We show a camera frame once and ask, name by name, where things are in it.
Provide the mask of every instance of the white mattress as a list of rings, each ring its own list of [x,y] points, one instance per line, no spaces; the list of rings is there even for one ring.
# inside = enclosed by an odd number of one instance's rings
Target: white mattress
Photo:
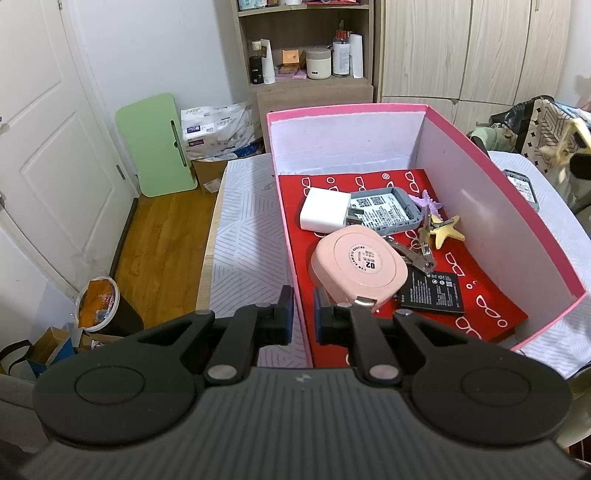
[[[501,170],[527,175],[540,204],[540,217],[554,235],[587,292],[591,292],[591,240],[562,198],[544,175],[527,158],[505,152],[489,152]],[[540,295],[551,294],[540,285]],[[565,378],[591,361],[591,297],[528,343],[522,353],[535,358]]]
[[[271,155],[228,162],[209,307],[218,317],[230,316],[244,305],[275,303],[281,287],[291,284]],[[262,348],[258,365],[311,367],[306,347],[294,308],[291,344]]]

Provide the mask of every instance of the shelf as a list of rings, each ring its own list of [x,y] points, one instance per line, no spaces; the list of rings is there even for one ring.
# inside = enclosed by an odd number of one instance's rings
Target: shelf
[[[275,12],[287,12],[291,10],[321,10],[321,9],[345,9],[345,10],[369,10],[369,5],[331,5],[331,4],[314,4],[314,5],[280,5],[278,7],[252,8],[238,12],[239,17],[249,17],[250,15],[270,14]]]
[[[302,87],[319,87],[319,86],[338,86],[338,85],[367,85],[369,82],[367,78],[354,79],[353,77],[330,77],[326,80],[312,80],[312,79],[291,79],[291,80],[277,80],[275,83],[266,85],[251,84],[251,92],[270,92],[275,90],[302,88]]]

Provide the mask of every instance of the trash bin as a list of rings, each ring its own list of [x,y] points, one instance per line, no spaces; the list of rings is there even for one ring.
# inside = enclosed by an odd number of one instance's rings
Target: trash bin
[[[89,333],[101,333],[102,335],[120,337],[133,335],[134,333],[142,331],[144,329],[144,321],[142,320],[142,317],[140,317],[127,300],[123,298],[115,280],[110,277],[96,277],[91,281],[94,280],[108,280],[115,292],[115,300],[109,307],[105,319],[102,322],[91,327],[84,327],[84,330]],[[88,282],[84,290],[80,292],[80,295],[76,300],[76,308],[74,312],[77,325],[80,322],[79,313],[86,298],[89,284],[90,282]]]

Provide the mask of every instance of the wardrobe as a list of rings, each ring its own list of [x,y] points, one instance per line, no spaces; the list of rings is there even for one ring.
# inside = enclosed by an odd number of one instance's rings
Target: wardrobe
[[[426,103],[461,131],[560,80],[571,0],[376,2],[377,102]]]

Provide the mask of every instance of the white power adapter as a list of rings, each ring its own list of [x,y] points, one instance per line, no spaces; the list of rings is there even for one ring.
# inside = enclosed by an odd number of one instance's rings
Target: white power adapter
[[[332,233],[348,225],[361,225],[356,215],[362,210],[350,207],[351,194],[312,187],[300,212],[300,228]]]

